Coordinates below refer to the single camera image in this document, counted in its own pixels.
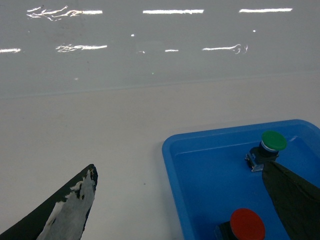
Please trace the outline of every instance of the green button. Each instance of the green button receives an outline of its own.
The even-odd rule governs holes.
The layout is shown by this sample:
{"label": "green button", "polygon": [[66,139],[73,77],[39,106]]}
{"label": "green button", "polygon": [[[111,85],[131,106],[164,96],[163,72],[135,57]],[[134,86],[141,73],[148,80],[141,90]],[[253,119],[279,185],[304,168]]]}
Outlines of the green button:
{"label": "green button", "polygon": [[268,148],[277,151],[283,150],[287,146],[285,137],[276,131],[265,131],[262,134],[262,141]]}

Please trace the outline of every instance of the white table surface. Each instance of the white table surface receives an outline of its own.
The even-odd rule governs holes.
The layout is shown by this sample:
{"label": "white table surface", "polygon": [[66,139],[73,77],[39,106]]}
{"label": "white table surface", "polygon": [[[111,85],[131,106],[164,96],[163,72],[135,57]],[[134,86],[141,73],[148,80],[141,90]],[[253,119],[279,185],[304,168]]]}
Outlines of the white table surface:
{"label": "white table surface", "polygon": [[182,240],[161,147],[178,133],[303,119],[320,127],[320,74],[0,100],[0,232],[88,164],[84,240]]}

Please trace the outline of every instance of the blue plastic tray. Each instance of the blue plastic tray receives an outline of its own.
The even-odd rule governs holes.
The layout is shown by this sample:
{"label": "blue plastic tray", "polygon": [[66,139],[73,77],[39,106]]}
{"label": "blue plastic tray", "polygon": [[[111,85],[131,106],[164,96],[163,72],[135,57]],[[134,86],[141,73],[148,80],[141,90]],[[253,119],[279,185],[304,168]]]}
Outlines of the blue plastic tray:
{"label": "blue plastic tray", "polygon": [[320,187],[320,129],[303,120],[178,134],[162,146],[176,209],[186,240],[215,240],[216,225],[238,208],[263,220],[266,240],[289,240],[262,181],[245,156],[259,145],[264,131],[287,140],[277,162]]}

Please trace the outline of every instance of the red button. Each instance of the red button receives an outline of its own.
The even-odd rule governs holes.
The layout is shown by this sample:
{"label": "red button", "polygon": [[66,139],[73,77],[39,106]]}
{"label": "red button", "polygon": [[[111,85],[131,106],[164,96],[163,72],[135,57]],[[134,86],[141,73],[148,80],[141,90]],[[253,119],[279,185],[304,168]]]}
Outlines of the red button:
{"label": "red button", "polygon": [[239,240],[264,240],[266,229],[264,222],[252,210],[239,208],[230,218],[233,234]]}

